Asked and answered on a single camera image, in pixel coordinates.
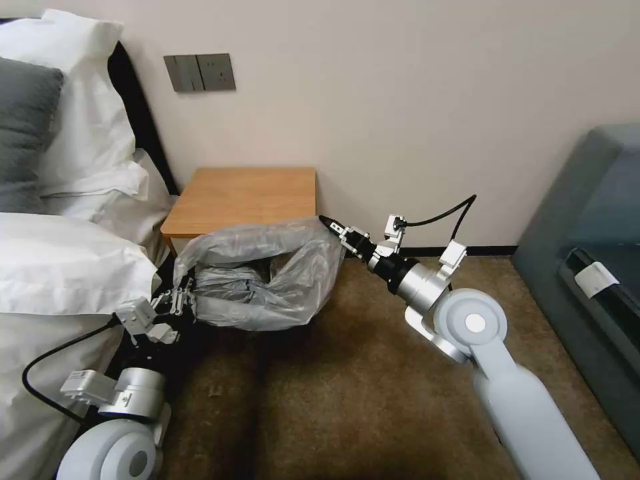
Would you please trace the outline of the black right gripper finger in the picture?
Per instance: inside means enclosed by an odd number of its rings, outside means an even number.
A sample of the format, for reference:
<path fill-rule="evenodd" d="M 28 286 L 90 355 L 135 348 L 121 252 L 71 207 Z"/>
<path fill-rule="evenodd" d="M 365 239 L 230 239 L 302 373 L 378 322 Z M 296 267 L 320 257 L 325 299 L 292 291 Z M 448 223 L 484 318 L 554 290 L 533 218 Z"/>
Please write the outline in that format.
<path fill-rule="evenodd" d="M 322 224 L 324 224 L 324 226 L 326 226 L 326 224 L 330 224 L 330 223 L 338 223 L 341 226 L 346 226 L 346 225 L 342 225 L 340 222 L 338 222 L 337 220 L 334 220 L 330 217 L 324 216 L 324 215 L 320 215 L 319 216 L 319 220 L 320 222 L 322 222 Z M 355 233 L 350 234 L 349 239 L 358 239 L 358 238 L 366 238 L 369 239 L 369 234 L 367 232 L 362 231 L 361 229 L 357 228 L 357 227 L 353 227 L 354 228 Z"/>
<path fill-rule="evenodd" d="M 357 251 L 355 244 L 350 242 L 350 234 L 355 233 L 354 228 L 351 226 L 341 226 L 338 223 L 326 224 L 326 228 L 336 236 L 340 244 L 348 251 Z"/>

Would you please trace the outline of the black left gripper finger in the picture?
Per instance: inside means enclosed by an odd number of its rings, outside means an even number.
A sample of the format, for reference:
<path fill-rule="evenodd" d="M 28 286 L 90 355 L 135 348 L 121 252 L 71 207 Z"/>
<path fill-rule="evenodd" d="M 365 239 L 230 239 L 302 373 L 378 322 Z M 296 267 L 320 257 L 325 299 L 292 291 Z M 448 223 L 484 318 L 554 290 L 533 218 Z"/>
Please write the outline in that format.
<path fill-rule="evenodd" d="M 151 306 L 158 316 L 195 317 L 195 307 L 188 299 L 154 299 Z"/>
<path fill-rule="evenodd" d="M 182 286 L 162 292 L 161 303 L 195 303 L 194 286 L 194 281 L 187 281 Z"/>

